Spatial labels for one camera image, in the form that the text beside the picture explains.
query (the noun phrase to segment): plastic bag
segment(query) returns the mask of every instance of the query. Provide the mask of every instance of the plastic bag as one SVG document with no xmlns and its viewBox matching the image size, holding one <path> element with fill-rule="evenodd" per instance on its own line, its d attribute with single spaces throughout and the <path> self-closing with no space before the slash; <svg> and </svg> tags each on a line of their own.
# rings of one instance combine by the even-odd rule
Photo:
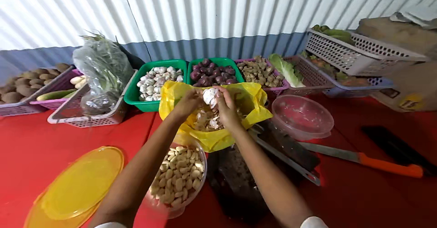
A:
<svg viewBox="0 0 437 228">
<path fill-rule="evenodd" d="M 90 91 L 82 97 L 84 114 L 106 114 L 115 104 L 134 74 L 127 56 L 104 36 L 82 36 L 84 46 L 73 51 L 73 63 L 86 77 Z"/>
<path fill-rule="evenodd" d="M 242 121 L 246 129 L 257 122 L 273 117 L 270 111 L 264 108 L 267 94 L 262 90 L 260 84 L 238 83 L 222 87 L 225 87 L 231 96 L 234 97 L 235 104 L 241 109 L 243 114 L 247 114 L 247 117 Z M 161 87 L 161 103 L 159 108 L 161 119 L 165 119 L 173 110 L 174 105 L 185 95 L 185 92 L 193 88 L 193 86 L 185 83 L 167 81 Z M 193 138 L 195 138 L 199 141 L 203 150 L 208 153 L 224 149 L 235 143 L 234 138 L 226 129 L 212 132 L 194 130 L 195 121 L 196 115 L 191 114 L 179 127 L 177 136 L 174 139 L 175 143 L 190 145 Z"/>
</svg>

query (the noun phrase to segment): yellow lid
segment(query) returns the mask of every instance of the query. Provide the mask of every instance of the yellow lid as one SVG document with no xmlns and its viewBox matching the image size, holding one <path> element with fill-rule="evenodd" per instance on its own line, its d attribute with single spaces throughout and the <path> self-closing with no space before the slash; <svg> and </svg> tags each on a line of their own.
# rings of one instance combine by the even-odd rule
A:
<svg viewBox="0 0 437 228">
<path fill-rule="evenodd" d="M 78 228 L 83 225 L 93 213 L 96 211 L 99 205 L 88 209 L 84 213 L 77 215 L 76 217 L 66 220 L 52 220 L 50 219 L 44 210 L 41 208 L 41 200 L 38 197 L 30 210 L 26 221 L 25 228 Z"/>
<path fill-rule="evenodd" d="M 88 213 L 106 195 L 123 164 L 123 153 L 115 147 L 86 153 L 52 182 L 41 198 L 41 208 L 53 220 Z"/>
</svg>

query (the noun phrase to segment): corrugated metal wall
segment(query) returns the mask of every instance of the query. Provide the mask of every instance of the corrugated metal wall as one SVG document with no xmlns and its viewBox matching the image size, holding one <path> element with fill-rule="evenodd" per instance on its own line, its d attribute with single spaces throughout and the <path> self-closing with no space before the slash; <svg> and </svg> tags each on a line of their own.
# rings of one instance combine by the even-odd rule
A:
<svg viewBox="0 0 437 228">
<path fill-rule="evenodd" d="M 51 47 L 80 46 L 86 31 L 117 37 L 145 61 L 293 54 L 308 26 L 355 29 L 417 4 L 437 0 L 0 0 L 0 78 L 70 62 L 73 48 Z M 36 51 L 4 51 L 24 49 Z"/>
</svg>

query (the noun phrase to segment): cardboard box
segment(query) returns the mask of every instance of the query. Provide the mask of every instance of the cardboard box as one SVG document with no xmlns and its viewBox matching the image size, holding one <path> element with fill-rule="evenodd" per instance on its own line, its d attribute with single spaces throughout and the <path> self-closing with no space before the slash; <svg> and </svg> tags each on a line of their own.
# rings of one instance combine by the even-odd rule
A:
<svg viewBox="0 0 437 228">
<path fill-rule="evenodd" d="M 372 97 L 399 112 L 437 110 L 437 31 L 383 17 L 362 19 L 357 32 L 434 59 L 388 75 L 396 87 L 376 92 Z"/>
</svg>

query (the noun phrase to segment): white corrugated wall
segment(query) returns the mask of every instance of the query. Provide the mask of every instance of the white corrugated wall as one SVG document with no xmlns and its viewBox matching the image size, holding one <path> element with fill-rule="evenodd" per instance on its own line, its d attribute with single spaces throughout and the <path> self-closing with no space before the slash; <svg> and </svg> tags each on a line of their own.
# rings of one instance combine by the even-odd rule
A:
<svg viewBox="0 0 437 228">
<path fill-rule="evenodd" d="M 314 24 L 355 29 L 362 18 L 417 4 L 437 0 L 0 0 L 0 51 L 80 46 L 79 35 L 96 30 L 127 44 L 298 33 Z M 35 52 L 35 65 L 14 55 L 0 55 L 9 73 L 63 54 Z"/>
</svg>

